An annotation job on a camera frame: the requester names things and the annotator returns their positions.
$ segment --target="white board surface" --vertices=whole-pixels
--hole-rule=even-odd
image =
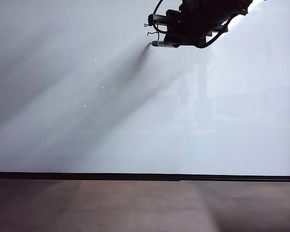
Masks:
[[[0,171],[290,175],[290,0],[203,50],[157,2],[0,0]]]

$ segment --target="black frame edge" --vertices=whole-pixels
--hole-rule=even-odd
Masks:
[[[127,181],[239,181],[290,182],[290,176],[120,174],[120,173],[18,173],[0,172],[0,179],[39,180],[127,180]]]

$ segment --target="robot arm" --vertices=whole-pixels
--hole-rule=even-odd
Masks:
[[[228,24],[238,15],[248,14],[248,7],[253,0],[183,0],[179,10],[168,10],[166,15],[156,14],[163,0],[160,0],[153,14],[148,16],[148,25],[158,33],[165,34],[163,41],[153,41],[153,46],[179,47],[193,45],[205,48],[220,35],[228,31]],[[167,27],[162,31],[158,25]],[[206,42],[207,36],[217,35]]]

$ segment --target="floor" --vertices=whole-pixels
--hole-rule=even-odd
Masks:
[[[290,183],[0,180],[0,232],[290,232]]]

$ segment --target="wire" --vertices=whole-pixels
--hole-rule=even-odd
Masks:
[[[157,6],[156,6],[156,8],[155,8],[155,10],[154,10],[154,12],[153,12],[153,15],[156,14],[156,12],[157,12],[157,10],[159,9],[159,7],[160,7],[160,5],[161,5],[162,2],[163,2],[163,0],[160,0],[160,1],[158,2]],[[161,33],[161,34],[166,34],[166,33],[167,33],[167,31],[162,31],[162,30],[160,30],[160,29],[156,26],[155,23],[154,23],[153,27],[154,27],[154,29],[155,29],[157,32],[159,32],[159,33]]]
[[[232,15],[231,18],[226,22],[226,24],[224,25],[224,27],[221,29],[221,31],[210,41],[208,41],[205,44],[202,45],[195,45],[197,48],[206,48],[209,45],[211,45],[213,42],[215,42],[223,33],[224,31],[228,28],[228,25],[231,23],[232,19],[234,19],[234,17],[236,17],[236,15]]]
[[[155,13],[157,12],[157,10],[158,10],[158,8],[160,7],[160,5],[161,5],[162,2],[163,2],[163,0],[160,0],[160,1],[158,2],[158,4],[157,4],[157,6],[156,6],[156,8],[155,8],[153,14],[155,14]]]

